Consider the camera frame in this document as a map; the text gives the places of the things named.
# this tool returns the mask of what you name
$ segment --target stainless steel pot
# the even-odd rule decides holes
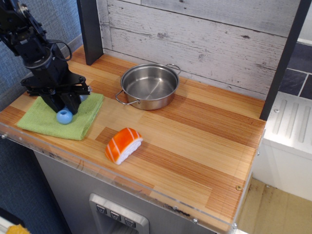
[[[169,66],[179,69],[178,74]],[[142,110],[156,110],[168,105],[179,86],[181,69],[174,64],[141,64],[126,71],[120,80],[122,90],[116,100]],[[118,99],[124,91],[128,103]]]

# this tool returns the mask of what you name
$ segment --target green cloth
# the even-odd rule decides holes
[[[102,94],[91,93],[80,104],[78,113],[69,124],[60,124],[57,114],[38,97],[26,114],[18,122],[18,127],[65,139],[82,140],[89,130],[98,110],[103,103]]]

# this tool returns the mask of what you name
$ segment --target pot handle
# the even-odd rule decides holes
[[[139,100],[139,99],[137,99],[137,100],[135,100],[135,101],[132,101],[132,102],[129,102],[129,103],[125,103],[125,102],[120,101],[120,100],[117,98],[117,96],[118,96],[119,94],[121,94],[122,91],[123,91],[123,90],[121,90],[119,93],[117,93],[117,94],[115,95],[116,100],[119,101],[121,104],[124,104],[124,105],[131,105],[131,104],[133,104],[133,103],[135,103],[135,102],[138,102],[138,103],[140,104],[140,100]]]
[[[177,75],[179,75],[181,73],[181,69],[178,66],[176,66],[175,64],[168,63],[166,66],[169,67],[168,65],[174,66],[174,67],[179,69],[179,73]]]

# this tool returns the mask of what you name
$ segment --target toy sushi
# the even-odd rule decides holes
[[[140,133],[131,128],[118,132],[107,144],[105,156],[113,163],[120,165],[141,145],[143,138]]]

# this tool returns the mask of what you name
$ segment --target white wooden wall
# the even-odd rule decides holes
[[[97,0],[106,54],[265,99],[300,0]]]
[[[299,35],[299,42],[312,45],[312,5],[309,8],[306,20],[301,29],[301,33]]]

